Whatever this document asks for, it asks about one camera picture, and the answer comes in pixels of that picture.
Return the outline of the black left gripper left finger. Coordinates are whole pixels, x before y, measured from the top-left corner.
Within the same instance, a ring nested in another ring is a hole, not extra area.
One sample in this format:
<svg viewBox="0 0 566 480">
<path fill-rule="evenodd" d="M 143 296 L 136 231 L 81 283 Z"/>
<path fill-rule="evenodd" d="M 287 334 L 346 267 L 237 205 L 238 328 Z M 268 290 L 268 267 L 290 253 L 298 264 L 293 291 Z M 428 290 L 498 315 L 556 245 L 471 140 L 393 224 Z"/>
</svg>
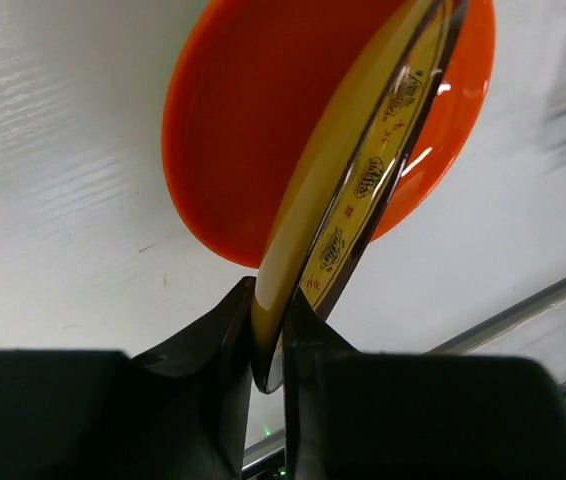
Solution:
<svg viewBox="0 0 566 480">
<path fill-rule="evenodd" d="M 254 284 L 136 356 L 0 350 L 0 479 L 239 478 Z"/>
</svg>

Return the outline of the brown patterned plate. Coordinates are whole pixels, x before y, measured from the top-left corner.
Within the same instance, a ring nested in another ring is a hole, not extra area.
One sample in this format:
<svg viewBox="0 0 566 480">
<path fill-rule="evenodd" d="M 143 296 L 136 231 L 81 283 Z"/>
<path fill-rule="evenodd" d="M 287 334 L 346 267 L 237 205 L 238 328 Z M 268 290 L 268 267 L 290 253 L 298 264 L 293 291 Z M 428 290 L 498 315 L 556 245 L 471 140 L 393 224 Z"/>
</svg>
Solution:
<svg viewBox="0 0 566 480">
<path fill-rule="evenodd" d="M 326 319 L 392 198 L 424 128 L 468 10 L 406 1 L 347 70 L 285 190 L 254 289 L 252 371 L 282 382 L 282 328 L 295 299 Z"/>
</svg>

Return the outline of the orange plate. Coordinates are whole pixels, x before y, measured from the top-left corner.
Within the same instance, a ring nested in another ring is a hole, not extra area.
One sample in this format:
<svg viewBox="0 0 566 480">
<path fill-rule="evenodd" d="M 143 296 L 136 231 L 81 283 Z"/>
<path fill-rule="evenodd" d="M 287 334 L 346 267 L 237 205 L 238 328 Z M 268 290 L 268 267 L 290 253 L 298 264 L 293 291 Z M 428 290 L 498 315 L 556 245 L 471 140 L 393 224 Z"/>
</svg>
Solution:
<svg viewBox="0 0 566 480">
<path fill-rule="evenodd" d="M 172 201 L 190 232 L 260 265 L 321 113 L 395 1 L 212 1 L 181 50 L 162 122 Z"/>
</svg>

